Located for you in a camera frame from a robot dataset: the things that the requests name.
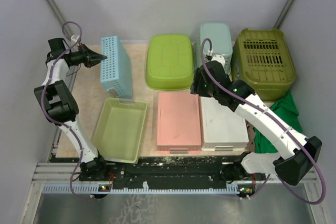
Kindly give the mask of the olive green large container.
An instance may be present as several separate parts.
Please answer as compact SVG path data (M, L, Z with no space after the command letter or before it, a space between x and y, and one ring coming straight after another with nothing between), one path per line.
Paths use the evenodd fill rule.
M263 101L282 99L297 77L284 33L276 28L242 30L233 46L231 75L245 81Z

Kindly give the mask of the lime green plastic tub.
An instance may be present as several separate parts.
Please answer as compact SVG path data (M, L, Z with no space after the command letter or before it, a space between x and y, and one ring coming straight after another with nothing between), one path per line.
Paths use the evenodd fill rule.
M184 90L193 81L195 60L190 38L183 34L154 36L148 47L145 80L154 90Z

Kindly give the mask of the pale blue basket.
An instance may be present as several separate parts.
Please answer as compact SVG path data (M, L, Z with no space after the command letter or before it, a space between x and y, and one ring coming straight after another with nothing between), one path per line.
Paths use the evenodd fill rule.
M107 58L100 64L100 83L115 97L132 99L131 60L117 36L101 38L101 54Z

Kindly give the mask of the light green perforated basket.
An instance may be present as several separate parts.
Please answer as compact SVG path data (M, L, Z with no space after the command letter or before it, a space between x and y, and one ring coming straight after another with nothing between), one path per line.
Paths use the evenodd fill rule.
M143 101L105 100L92 143L106 161L138 162L147 107Z

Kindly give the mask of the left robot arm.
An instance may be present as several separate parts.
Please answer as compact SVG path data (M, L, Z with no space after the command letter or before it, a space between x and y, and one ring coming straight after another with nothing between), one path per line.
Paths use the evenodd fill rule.
M34 95L46 119L58 126L69 138L79 155L79 178L81 180L103 180L108 177L109 167L105 159L94 147L79 120L79 108L71 91L65 84L69 69L84 65L87 68L106 60L106 56L96 53L81 43L79 36L71 38L72 47L67 48L62 38L48 41L46 79L34 89Z

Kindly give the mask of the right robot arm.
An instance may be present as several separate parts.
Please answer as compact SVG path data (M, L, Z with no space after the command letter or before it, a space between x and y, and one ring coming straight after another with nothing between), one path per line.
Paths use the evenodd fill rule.
M242 180L254 173L276 174L289 185L297 185L318 160L322 142L296 131L267 107L243 80L232 82L218 61L196 69L191 94L214 98L220 105L251 123L276 148L273 154L243 154L234 167Z

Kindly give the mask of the light blue perforated basket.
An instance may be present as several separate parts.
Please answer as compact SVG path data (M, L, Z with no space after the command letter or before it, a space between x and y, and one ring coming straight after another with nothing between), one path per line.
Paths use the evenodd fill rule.
M229 26L226 23L207 22L200 25L198 38L196 39L194 52L196 68L202 65L201 44L205 38L212 42L213 55L222 55L225 59L224 69L231 73L230 62L233 54L232 40Z

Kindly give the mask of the pink perforated basket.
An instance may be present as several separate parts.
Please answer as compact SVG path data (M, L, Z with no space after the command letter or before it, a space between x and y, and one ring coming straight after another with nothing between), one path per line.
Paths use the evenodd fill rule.
M200 152L203 140L198 96L187 91L160 92L157 107L157 151Z

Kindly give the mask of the white perforated basket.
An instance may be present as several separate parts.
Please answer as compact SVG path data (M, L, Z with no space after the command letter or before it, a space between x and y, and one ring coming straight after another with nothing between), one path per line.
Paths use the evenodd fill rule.
M213 98L200 97L204 151L241 151L249 139L246 121Z

